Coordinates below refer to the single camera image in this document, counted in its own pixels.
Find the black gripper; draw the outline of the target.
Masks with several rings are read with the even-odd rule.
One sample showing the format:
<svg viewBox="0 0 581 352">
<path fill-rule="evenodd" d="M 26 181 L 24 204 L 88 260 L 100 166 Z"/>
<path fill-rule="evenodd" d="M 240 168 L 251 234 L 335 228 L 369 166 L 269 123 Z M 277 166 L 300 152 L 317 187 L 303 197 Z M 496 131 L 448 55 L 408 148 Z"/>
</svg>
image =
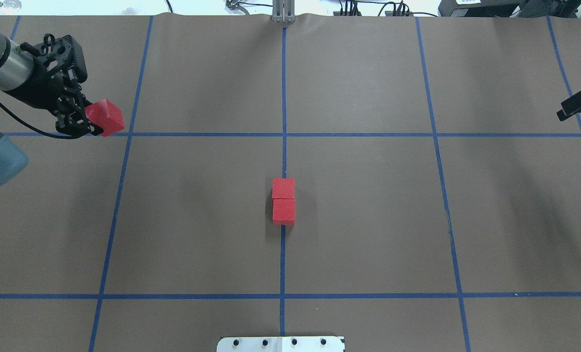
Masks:
<svg viewBox="0 0 581 352">
<path fill-rule="evenodd" d="M 19 86 L 21 102 L 54 113 L 56 131 L 71 138 L 103 133 L 103 129 L 86 116 L 85 108 L 91 102 L 81 93 L 80 84 L 87 80 L 84 60 L 76 59 L 63 71 L 49 73 L 41 60 L 32 59 L 31 68 L 30 76 Z"/>
</svg>

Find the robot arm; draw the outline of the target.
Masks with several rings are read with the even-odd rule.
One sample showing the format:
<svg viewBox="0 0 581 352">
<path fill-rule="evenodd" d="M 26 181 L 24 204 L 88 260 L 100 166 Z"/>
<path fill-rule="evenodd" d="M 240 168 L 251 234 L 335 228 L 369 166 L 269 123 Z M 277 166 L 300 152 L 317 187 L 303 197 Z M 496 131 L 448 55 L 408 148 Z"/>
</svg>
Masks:
<svg viewBox="0 0 581 352">
<path fill-rule="evenodd" d="M 0 33 L 0 92 L 56 119 L 49 133 L 27 123 L 2 100 L 0 109 L 13 120 L 47 138 L 76 140 L 106 131 L 87 116 L 91 102 L 81 85 L 89 77 L 82 47 L 71 35 L 46 33 L 41 43 L 16 43 Z M 27 154 L 0 131 L 0 187 L 29 163 Z"/>
</svg>

